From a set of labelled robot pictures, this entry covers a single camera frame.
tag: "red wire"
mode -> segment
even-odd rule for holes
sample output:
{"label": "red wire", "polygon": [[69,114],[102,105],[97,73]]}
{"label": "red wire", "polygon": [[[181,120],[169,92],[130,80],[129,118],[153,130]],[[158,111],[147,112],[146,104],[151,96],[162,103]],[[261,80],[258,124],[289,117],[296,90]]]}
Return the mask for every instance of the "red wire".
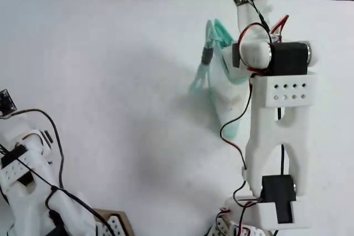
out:
{"label": "red wire", "polygon": [[275,31],[280,27],[280,35],[282,35],[282,30],[289,18],[289,15],[285,15],[283,19],[281,19],[270,31],[271,34],[275,33]]}

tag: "cable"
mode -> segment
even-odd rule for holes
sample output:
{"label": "cable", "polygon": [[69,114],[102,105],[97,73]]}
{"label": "cable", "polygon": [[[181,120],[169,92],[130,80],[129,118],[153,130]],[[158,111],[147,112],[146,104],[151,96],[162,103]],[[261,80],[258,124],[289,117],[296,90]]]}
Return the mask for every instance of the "cable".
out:
{"label": "cable", "polygon": [[[278,120],[280,120],[282,118],[282,109],[278,108]],[[281,163],[280,163],[280,174],[283,175],[284,174],[284,160],[285,160],[285,147],[284,144],[282,144],[282,159],[281,159]]]}
{"label": "cable", "polygon": [[242,209],[241,216],[240,216],[240,221],[238,222],[238,233],[237,233],[237,236],[241,236],[241,233],[242,233],[242,220],[243,220],[244,212],[246,211],[247,208],[252,207],[252,206],[254,206],[257,203],[258,203],[258,201],[255,202],[255,203],[253,203],[252,201],[248,201],[246,204],[244,204],[244,207]]}
{"label": "cable", "polygon": [[257,12],[257,14],[259,16],[259,20],[261,21],[261,23],[264,26],[264,28],[267,31],[267,33],[269,33],[270,29],[269,29],[268,23],[266,22],[266,20],[264,19],[264,17],[262,16],[262,14],[258,10],[258,8],[256,7],[254,1],[253,0],[248,0],[248,3],[256,10],[256,12]]}
{"label": "cable", "polygon": [[[2,144],[0,144],[0,153],[5,155],[5,154],[11,154],[8,149],[6,149]],[[37,176],[38,178],[40,178],[43,182],[45,182],[47,185],[50,186],[51,188],[51,193],[50,195],[47,197],[46,201],[45,201],[45,205],[46,207],[51,210],[48,206],[49,203],[49,199],[53,196],[53,194],[56,191],[61,191],[64,194],[66,194],[69,198],[71,198],[72,200],[74,200],[76,203],[78,203],[79,205],[81,205],[84,209],[86,209],[87,211],[89,211],[91,214],[93,214],[102,224],[104,224],[108,231],[115,236],[113,229],[111,228],[111,226],[108,224],[107,221],[105,221],[105,219],[99,214],[97,213],[94,209],[92,209],[89,205],[87,205],[84,201],[82,201],[81,199],[79,199],[77,196],[73,195],[72,193],[68,192],[67,190],[63,189],[63,188],[59,188],[56,187],[54,185],[52,185],[51,183],[49,183],[46,179],[44,179],[43,177],[41,177],[37,172],[35,172],[34,170],[32,170],[27,164],[25,164],[24,162],[22,162],[19,158],[15,158],[19,163],[21,163],[24,167],[26,167],[32,174],[34,174],[35,176]]]}
{"label": "cable", "polygon": [[220,136],[220,138],[221,138],[223,141],[225,141],[227,144],[232,145],[233,147],[235,147],[235,148],[238,150],[238,152],[240,153],[240,156],[241,156],[241,159],[242,159],[242,163],[243,163],[243,166],[244,166],[244,169],[245,169],[245,170],[247,169],[247,167],[246,167],[246,162],[245,162],[244,157],[243,157],[243,154],[242,154],[242,150],[241,150],[235,143],[233,143],[233,142],[227,140],[226,138],[224,138],[223,135],[222,135],[222,131],[223,131],[223,129],[224,129],[228,124],[231,124],[231,123],[233,123],[233,122],[235,122],[235,121],[241,119],[241,118],[243,117],[243,115],[246,113],[246,111],[247,111],[247,109],[248,109],[248,106],[249,106],[249,102],[251,101],[252,90],[253,90],[253,87],[252,87],[252,84],[251,84],[251,77],[249,78],[249,96],[248,96],[248,100],[247,100],[247,104],[246,104],[245,109],[243,110],[243,112],[242,112],[237,118],[235,118],[235,119],[233,119],[233,120],[231,120],[231,121],[228,121],[226,124],[224,124],[224,125],[221,127],[220,131],[219,131],[219,136]]}
{"label": "cable", "polygon": [[64,168],[64,153],[63,153],[63,148],[61,146],[59,133],[58,133],[58,130],[56,128],[56,125],[55,125],[53,119],[46,112],[42,111],[41,109],[25,109],[25,110],[22,110],[22,111],[14,112],[14,113],[10,114],[9,116],[3,117],[3,118],[0,118],[0,119],[9,119],[9,118],[11,118],[13,116],[17,116],[17,115],[23,114],[23,113],[30,113],[30,112],[39,112],[39,113],[43,114],[44,116],[47,117],[47,119],[49,120],[49,122],[53,126],[56,142],[58,143],[59,153],[60,153],[60,157],[61,157],[60,169],[59,169],[59,187],[60,188],[64,188],[63,178],[62,178],[63,168]]}

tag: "white robot part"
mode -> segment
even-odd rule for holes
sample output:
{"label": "white robot part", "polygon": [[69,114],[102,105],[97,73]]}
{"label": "white robot part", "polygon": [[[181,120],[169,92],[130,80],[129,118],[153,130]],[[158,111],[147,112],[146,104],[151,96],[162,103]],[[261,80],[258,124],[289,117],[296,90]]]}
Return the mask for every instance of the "white robot part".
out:
{"label": "white robot part", "polygon": [[[27,150],[19,159],[50,184],[58,187],[58,178],[52,174],[45,158],[49,155],[50,148],[40,131],[30,129],[27,124],[19,122],[9,129],[9,132],[10,134],[2,135],[1,139],[7,140],[2,144],[5,147],[15,143],[25,146]],[[49,211],[45,208],[45,200],[51,192],[51,187],[34,174],[34,181],[23,185],[18,180],[28,172],[29,170],[17,160],[0,170],[0,185],[15,216],[14,227],[9,233],[13,236],[47,235],[55,228]],[[95,235],[96,223],[93,215],[61,191],[54,193],[49,207],[61,216],[69,235]]]}
{"label": "white robot part", "polygon": [[265,41],[250,41],[241,44],[240,56],[251,68],[266,69],[272,59],[272,51]]}

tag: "white surface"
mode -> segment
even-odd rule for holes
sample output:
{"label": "white surface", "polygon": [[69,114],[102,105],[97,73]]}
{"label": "white surface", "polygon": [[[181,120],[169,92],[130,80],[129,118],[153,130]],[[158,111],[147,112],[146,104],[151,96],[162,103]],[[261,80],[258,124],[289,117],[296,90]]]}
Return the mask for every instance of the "white surface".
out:
{"label": "white surface", "polygon": [[[270,2],[272,22],[290,14],[284,37],[316,40],[320,58],[309,134],[313,227],[279,235],[350,235],[354,3]],[[19,109],[38,107],[53,116],[65,153],[66,188],[84,191],[97,208],[125,211],[137,236],[205,234],[217,208],[242,183],[241,160],[218,138],[207,94],[189,96],[188,87],[206,21],[221,19],[236,37],[233,1],[0,5],[1,87]],[[249,112],[236,139],[242,149],[248,132]],[[280,148],[271,155],[266,174],[280,171],[279,154]],[[58,169],[57,151],[53,159]],[[8,216],[1,207],[3,222]]]}

